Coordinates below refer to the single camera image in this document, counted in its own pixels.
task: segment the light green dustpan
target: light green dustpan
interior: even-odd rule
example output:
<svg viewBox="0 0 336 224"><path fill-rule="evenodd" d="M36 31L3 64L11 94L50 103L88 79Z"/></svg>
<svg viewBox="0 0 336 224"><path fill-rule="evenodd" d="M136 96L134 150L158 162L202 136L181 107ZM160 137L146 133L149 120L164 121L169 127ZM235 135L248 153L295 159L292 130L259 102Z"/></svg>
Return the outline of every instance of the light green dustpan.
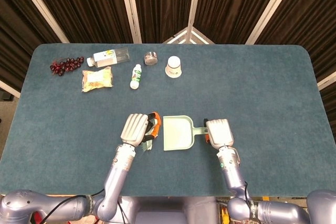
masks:
<svg viewBox="0 0 336 224"><path fill-rule="evenodd" d="M163 117L163 150L185 150L193 146L195 135L207 134L207 128L194 128L193 120L186 115Z"/></svg>

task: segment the white cup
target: white cup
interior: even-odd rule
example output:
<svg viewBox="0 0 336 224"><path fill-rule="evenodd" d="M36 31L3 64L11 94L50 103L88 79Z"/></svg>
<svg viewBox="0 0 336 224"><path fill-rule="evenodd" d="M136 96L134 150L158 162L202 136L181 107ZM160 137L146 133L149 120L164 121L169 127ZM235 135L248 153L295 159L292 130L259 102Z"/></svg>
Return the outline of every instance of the white cup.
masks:
<svg viewBox="0 0 336 224"><path fill-rule="evenodd" d="M182 74L181 61L177 56L170 56L166 66L166 74L170 78L177 78Z"/></svg>

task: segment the cable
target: cable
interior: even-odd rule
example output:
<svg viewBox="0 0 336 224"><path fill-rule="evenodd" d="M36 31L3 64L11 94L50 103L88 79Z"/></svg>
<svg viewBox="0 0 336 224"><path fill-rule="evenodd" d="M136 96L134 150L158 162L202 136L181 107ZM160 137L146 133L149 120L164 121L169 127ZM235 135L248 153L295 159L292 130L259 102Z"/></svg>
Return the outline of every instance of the cable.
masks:
<svg viewBox="0 0 336 224"><path fill-rule="evenodd" d="M121 211L123 212L123 214L124 214L124 216L125 216L126 220L127 220L129 223L131 223L131 222L130 222L130 220L128 219L128 217L127 217L126 213L124 212L124 209L122 209L122 208L121 208Z"/></svg>
<svg viewBox="0 0 336 224"><path fill-rule="evenodd" d="M96 196L96 195L98 195L98 194L100 194L101 192L103 192L104 191L104 189L101 189L99 192L97 192L97 193L95 193L95 194L91 194L91 196L93 197L93 196Z"/></svg>
<svg viewBox="0 0 336 224"><path fill-rule="evenodd" d="M124 222L124 224L126 224L125 218L124 218L124 210L122 210L122 207L121 207L119 201L117 201L117 203L118 203L118 206L119 206L120 211L121 211L122 221Z"/></svg>
<svg viewBox="0 0 336 224"><path fill-rule="evenodd" d="M100 190L99 192L95 193L95 194L92 194L91 196L96 196L98 194L100 194L103 190ZM60 203L57 204L56 207L54 207L50 213L47 214L47 216L40 222L40 224L44 224L46 222L46 220L50 217L50 215L56 211L57 208L59 208L62 204L64 204L65 202L69 201L69 200L72 200L72 199L76 199L76 198L86 198L85 195L74 195L74 196L71 196L69 198L66 198L65 200L61 201Z"/></svg>
<svg viewBox="0 0 336 224"><path fill-rule="evenodd" d="M250 201L247 199L247 186L248 186L248 184L247 184L247 182L245 181L245 201L246 201L246 204L248 205L248 207L249 207L249 209L251 210L251 203L250 203Z"/></svg>

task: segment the brown curtain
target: brown curtain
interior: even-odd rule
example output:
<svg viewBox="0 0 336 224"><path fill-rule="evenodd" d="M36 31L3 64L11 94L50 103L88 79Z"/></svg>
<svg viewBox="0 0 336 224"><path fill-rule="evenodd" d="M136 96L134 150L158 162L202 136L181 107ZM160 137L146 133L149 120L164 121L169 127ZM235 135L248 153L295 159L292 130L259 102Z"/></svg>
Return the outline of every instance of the brown curtain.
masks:
<svg viewBox="0 0 336 224"><path fill-rule="evenodd" d="M60 42L31 0L0 0L0 80L21 91L37 46Z"/></svg>
<svg viewBox="0 0 336 224"><path fill-rule="evenodd" d="M321 97L336 142L336 82L322 89Z"/></svg>
<svg viewBox="0 0 336 224"><path fill-rule="evenodd" d="M135 0L143 43L162 43L188 26L191 0Z"/></svg>
<svg viewBox="0 0 336 224"><path fill-rule="evenodd" d="M310 54L317 81L336 71L336 0L282 0L256 44L296 44Z"/></svg>
<svg viewBox="0 0 336 224"><path fill-rule="evenodd" d="M198 0L194 27L216 44L244 44L269 0Z"/></svg>
<svg viewBox="0 0 336 224"><path fill-rule="evenodd" d="M124 0L43 1L70 42L133 42Z"/></svg>

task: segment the food package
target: food package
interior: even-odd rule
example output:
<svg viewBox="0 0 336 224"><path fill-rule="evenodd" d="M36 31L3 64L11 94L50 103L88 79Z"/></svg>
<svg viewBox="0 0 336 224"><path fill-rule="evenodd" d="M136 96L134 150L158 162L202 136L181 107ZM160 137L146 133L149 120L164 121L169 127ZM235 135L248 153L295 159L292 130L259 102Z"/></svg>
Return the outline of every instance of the food package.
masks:
<svg viewBox="0 0 336 224"><path fill-rule="evenodd" d="M92 89L112 87L112 70L106 67L99 71L83 70L82 92L88 92Z"/></svg>

